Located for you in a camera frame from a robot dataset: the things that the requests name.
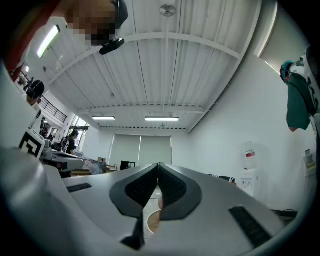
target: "ceiling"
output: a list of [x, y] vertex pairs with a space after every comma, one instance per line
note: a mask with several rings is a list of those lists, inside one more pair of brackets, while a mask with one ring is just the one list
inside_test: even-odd
[[[49, 90], [91, 123], [93, 116], [116, 118], [97, 121], [100, 127], [191, 131], [240, 65], [261, 0], [176, 0], [172, 17], [160, 14], [165, 0], [126, 3], [129, 17], [119, 33], [126, 43], [106, 55], [63, 19], [51, 18], [37, 32], [34, 52], [53, 25], [61, 29], [39, 59]], [[149, 116], [179, 121], [146, 122]]]

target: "floor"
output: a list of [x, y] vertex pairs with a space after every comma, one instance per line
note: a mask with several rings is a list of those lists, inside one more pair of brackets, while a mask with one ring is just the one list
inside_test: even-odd
[[149, 202], [146, 204], [145, 208], [143, 209], [143, 232], [144, 232], [144, 241], [146, 243], [148, 242], [148, 239], [153, 235], [147, 228], [147, 221], [151, 214], [160, 210], [158, 206], [158, 201], [161, 198], [161, 196], [162, 196], [161, 190], [157, 186]]

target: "railing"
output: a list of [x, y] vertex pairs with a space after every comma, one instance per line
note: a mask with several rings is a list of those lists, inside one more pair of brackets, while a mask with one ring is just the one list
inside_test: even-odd
[[66, 121], [67, 116], [52, 105], [44, 96], [41, 97], [39, 105], [62, 123]]

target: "hair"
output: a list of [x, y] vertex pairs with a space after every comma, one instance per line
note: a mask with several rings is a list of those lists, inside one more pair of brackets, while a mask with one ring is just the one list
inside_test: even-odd
[[79, 135], [79, 132], [77, 130], [73, 130], [70, 137], [78, 136], [78, 135]]

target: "green cloth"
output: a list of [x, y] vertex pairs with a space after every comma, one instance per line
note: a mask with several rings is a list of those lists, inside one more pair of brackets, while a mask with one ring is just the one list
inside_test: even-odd
[[306, 104], [309, 106], [313, 105], [307, 81], [302, 76], [293, 73], [291, 74], [287, 85], [287, 124], [290, 128], [300, 128], [306, 130], [310, 124], [310, 118]]

